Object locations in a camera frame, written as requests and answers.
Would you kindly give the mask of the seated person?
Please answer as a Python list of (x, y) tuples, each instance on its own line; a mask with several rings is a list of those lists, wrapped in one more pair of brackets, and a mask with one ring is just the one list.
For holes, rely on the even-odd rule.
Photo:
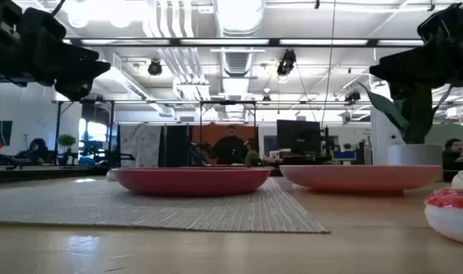
[(17, 159), (25, 159), (32, 164), (43, 164), (49, 160), (50, 153), (46, 142), (42, 138), (35, 138), (31, 141), (26, 151), (19, 152)]
[(444, 170), (463, 170), (463, 143), (460, 139), (449, 139), (442, 152)]

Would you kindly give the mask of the standing person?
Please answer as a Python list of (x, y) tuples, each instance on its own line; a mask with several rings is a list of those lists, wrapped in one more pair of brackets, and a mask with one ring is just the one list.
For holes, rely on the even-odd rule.
[(247, 147), (244, 144), (244, 140), (236, 135), (235, 126), (227, 126), (225, 136), (215, 143), (214, 152), (217, 164), (232, 165), (244, 163)]

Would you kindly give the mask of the small potted bush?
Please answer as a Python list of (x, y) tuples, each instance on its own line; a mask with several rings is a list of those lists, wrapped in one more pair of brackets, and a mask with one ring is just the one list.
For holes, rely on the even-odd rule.
[(69, 134), (62, 134), (57, 139), (59, 147), (62, 149), (62, 153), (58, 156), (58, 164), (61, 166), (74, 165), (77, 158), (77, 154), (72, 150), (72, 147), (76, 143), (76, 138)]

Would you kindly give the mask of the salmon pink round plate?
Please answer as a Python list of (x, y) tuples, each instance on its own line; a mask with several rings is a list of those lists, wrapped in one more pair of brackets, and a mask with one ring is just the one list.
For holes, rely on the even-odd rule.
[(282, 165), (289, 181), (314, 191), (402, 193), (442, 177), (439, 165)]

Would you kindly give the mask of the green snake plant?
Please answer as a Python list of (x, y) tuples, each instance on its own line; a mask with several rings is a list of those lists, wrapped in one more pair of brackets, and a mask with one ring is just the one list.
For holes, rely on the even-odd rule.
[(364, 84), (359, 85), (366, 90), (372, 106), (388, 118), (407, 145), (425, 143), (437, 110), (453, 89), (450, 85), (437, 104), (433, 105), (432, 89), (428, 87), (416, 86), (406, 97), (389, 100), (372, 92)]

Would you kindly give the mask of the black computer monitor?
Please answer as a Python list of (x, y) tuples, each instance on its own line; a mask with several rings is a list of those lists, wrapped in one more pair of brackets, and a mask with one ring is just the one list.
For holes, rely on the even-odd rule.
[(321, 153), (321, 124), (319, 122), (284, 120), (276, 121), (278, 149), (289, 149), (294, 154)]

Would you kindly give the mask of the grey woven placemat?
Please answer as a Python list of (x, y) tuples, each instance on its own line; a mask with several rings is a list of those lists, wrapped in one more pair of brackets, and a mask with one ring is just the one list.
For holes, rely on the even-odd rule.
[(328, 232), (273, 179), (253, 193), (197, 198), (139, 196), (107, 180), (6, 188), (0, 189), (0, 222), (185, 231)]

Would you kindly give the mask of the black metal rack frame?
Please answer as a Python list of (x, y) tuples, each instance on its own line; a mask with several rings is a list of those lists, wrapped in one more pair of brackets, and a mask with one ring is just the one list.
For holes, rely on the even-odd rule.
[[(208, 100), (200, 102), (199, 124), (204, 126), (208, 124), (217, 125), (245, 125), (253, 126), (257, 129), (256, 143), (258, 137), (258, 127), (256, 121), (257, 105), (250, 100)], [(253, 158), (257, 156), (256, 152), (249, 152), (245, 158), (245, 164), (233, 164), (237, 166), (251, 166)]]

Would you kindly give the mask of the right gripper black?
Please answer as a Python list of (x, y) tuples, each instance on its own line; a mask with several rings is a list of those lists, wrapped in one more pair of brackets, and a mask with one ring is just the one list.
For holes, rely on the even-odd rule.
[[(434, 73), (430, 77), (427, 58), (430, 55)], [(381, 57), (377, 65), (369, 68), (369, 73), (389, 83), (392, 100), (404, 100), (415, 95), (416, 85), (396, 84), (396, 82), (429, 82), (430, 87), (450, 84), (463, 87), (463, 39), (435, 36), (429, 44), (418, 46), (401, 53)]]

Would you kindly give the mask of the orange wall panel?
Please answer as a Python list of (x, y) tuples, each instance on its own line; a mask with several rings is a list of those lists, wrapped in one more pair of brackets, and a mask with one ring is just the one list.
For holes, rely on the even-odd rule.
[(244, 144), (247, 147), (247, 154), (252, 151), (257, 151), (257, 129), (253, 126), (235, 124), (208, 124), (204, 126), (192, 126), (191, 147), (197, 153), (197, 155), (200, 156), (204, 164), (222, 165), (216, 163), (214, 145), (218, 140), (220, 140), (220, 138), (225, 136), (226, 128), (229, 125), (235, 126), (236, 135), (244, 140)]

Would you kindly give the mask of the white ventilation duct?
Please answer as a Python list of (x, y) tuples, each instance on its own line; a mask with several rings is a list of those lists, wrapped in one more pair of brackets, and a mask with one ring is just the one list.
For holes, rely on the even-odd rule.
[[(213, 0), (214, 18), (220, 37), (258, 37), (263, 23), (266, 0)], [(254, 61), (253, 53), (223, 53), (224, 72), (244, 77)]]

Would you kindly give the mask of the small red iced donut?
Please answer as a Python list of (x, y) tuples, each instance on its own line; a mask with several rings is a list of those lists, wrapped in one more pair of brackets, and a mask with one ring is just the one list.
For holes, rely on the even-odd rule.
[(431, 228), (453, 241), (463, 243), (463, 189), (441, 189), (425, 201), (425, 216)]

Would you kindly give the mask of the grey patterned partition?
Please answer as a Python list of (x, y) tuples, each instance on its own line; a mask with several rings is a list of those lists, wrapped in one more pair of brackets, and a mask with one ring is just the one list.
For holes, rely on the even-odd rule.
[(121, 167), (157, 167), (161, 127), (149, 124), (122, 125), (120, 152), (132, 155), (135, 160), (121, 160)]

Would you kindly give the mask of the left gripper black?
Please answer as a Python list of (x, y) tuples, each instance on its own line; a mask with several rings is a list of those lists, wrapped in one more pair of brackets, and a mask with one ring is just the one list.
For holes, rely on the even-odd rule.
[(65, 28), (53, 13), (36, 8), (23, 10), (12, 0), (0, 0), (0, 83), (55, 84), (56, 91), (69, 100), (88, 96), (94, 79), (109, 71), (111, 64), (98, 61), (97, 51), (63, 43), (62, 60), (81, 62), (64, 68), (55, 79), (47, 50), (65, 35)]

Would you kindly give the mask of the white plant pot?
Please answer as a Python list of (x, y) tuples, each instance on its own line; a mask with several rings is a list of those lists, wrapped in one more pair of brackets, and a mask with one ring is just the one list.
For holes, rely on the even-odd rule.
[(427, 144), (391, 145), (388, 147), (388, 164), (442, 166), (442, 147)]

